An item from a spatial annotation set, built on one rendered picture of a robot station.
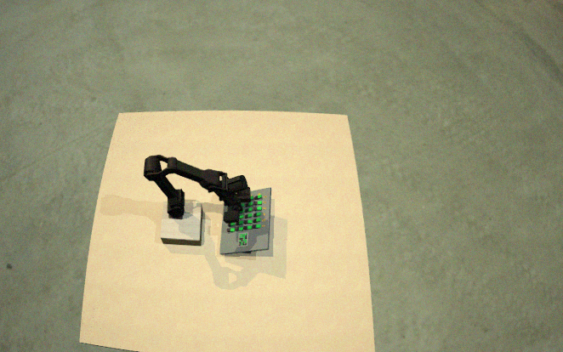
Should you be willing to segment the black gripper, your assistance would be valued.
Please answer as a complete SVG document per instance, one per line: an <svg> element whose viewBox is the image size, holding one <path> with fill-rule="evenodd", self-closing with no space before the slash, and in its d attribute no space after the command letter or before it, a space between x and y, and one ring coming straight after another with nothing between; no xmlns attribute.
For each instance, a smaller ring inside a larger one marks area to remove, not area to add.
<svg viewBox="0 0 563 352"><path fill-rule="evenodd" d="M236 193L233 193L227 197L227 198L219 198L220 201L224 202L224 206L228 206L227 207L227 212L225 212L224 215L224 221L227 224L231 224L231 223L236 223L239 221L239 217L240 214L238 211L243 211L242 208L242 204L240 203L240 205L236 205L234 196Z"/></svg>

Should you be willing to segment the grey switch panel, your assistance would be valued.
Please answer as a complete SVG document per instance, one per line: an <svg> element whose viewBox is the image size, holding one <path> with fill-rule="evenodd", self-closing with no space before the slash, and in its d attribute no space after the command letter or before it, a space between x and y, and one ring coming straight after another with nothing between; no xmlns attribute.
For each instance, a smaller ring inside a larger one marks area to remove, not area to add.
<svg viewBox="0 0 563 352"><path fill-rule="evenodd" d="M238 211L238 222L227 224L224 221L228 206L223 206L221 255L269 250L271 188L250 192L251 201L241 202L243 211Z"/></svg>

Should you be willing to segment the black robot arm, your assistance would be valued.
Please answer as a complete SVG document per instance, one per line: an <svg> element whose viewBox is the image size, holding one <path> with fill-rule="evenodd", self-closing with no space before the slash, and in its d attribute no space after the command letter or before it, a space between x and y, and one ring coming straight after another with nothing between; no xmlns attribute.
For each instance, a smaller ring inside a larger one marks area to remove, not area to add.
<svg viewBox="0 0 563 352"><path fill-rule="evenodd" d="M168 164L162 170L160 161ZM148 156L145 159L144 177L149 181L155 181L156 185L168 198L168 217L171 219L183 219L185 206L185 192L182 189L175 189L168 181L167 175L176 173L179 176L197 182L203 189L214 192L220 198L227 198L230 193L234 196L236 205L240 202L249 203L251 201L250 187L244 175L238 175L229 179L227 173L212 169L200 169L177 160L176 157L165 157L161 155ZM221 176L221 180L219 180Z"/></svg>

